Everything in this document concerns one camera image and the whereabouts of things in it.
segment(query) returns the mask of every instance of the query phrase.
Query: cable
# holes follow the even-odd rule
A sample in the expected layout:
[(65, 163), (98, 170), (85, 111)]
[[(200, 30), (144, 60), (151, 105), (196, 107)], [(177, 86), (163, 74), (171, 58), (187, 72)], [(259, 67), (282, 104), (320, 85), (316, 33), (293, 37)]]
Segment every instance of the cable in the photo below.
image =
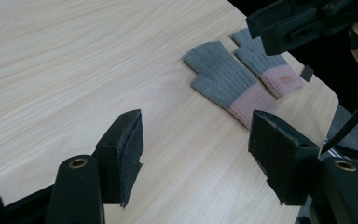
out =
[(344, 124), (344, 126), (334, 135), (324, 146), (322, 147), (322, 153), (324, 154), (330, 148), (338, 144), (358, 123), (358, 108), (354, 111), (351, 118)]

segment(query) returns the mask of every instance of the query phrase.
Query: glove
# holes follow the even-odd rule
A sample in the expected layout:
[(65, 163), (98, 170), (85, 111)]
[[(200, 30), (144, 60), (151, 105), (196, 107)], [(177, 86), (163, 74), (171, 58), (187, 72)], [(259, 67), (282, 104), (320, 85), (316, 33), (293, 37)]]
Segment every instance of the glove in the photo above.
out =
[(301, 77), (293, 71), (282, 55), (267, 56), (260, 37), (252, 39), (248, 29), (232, 35), (240, 46), (237, 57), (263, 82), (269, 91), (282, 98), (303, 86)]
[(272, 113), (278, 108), (252, 72), (235, 60), (221, 42), (199, 45), (184, 59), (198, 73), (191, 87), (223, 107), (246, 128), (251, 127), (255, 109)]

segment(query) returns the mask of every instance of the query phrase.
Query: wooden table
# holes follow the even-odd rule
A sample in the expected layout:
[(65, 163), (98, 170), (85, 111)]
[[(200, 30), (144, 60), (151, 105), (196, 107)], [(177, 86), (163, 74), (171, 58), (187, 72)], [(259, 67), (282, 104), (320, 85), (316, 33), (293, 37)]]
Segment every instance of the wooden table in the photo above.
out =
[[(129, 205), (107, 223), (294, 223), (247, 151), (249, 130), (190, 88), (183, 55), (244, 28), (224, 0), (0, 1), (0, 196), (52, 184), (140, 108), (144, 164)], [(303, 66), (288, 54), (300, 73)], [(322, 145), (336, 95), (313, 76), (276, 115)]]

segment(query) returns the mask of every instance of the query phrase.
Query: dark floor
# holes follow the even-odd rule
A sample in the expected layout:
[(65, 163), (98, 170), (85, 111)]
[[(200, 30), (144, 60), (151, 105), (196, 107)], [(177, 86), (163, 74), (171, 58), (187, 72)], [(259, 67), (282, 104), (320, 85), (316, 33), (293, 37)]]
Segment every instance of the dark floor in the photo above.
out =
[[(271, 0), (228, 0), (245, 15), (274, 2)], [(358, 107), (358, 63), (350, 51), (348, 30), (323, 36), (289, 51), (301, 63), (310, 66), (314, 75), (337, 95), (339, 104), (350, 113)]]

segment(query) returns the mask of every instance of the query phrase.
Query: wood grain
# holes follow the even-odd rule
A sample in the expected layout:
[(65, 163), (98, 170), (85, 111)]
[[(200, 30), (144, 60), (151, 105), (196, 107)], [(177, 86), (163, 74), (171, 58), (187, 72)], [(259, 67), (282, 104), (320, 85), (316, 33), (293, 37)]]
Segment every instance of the wood grain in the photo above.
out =
[[(249, 130), (190, 88), (183, 55), (246, 26), (224, 0), (0, 0), (0, 196), (52, 184), (140, 108), (144, 164), (129, 205), (107, 223), (293, 223), (254, 158)], [(284, 57), (300, 73), (302, 65)], [(337, 97), (317, 77), (278, 100), (278, 116), (322, 145)]]

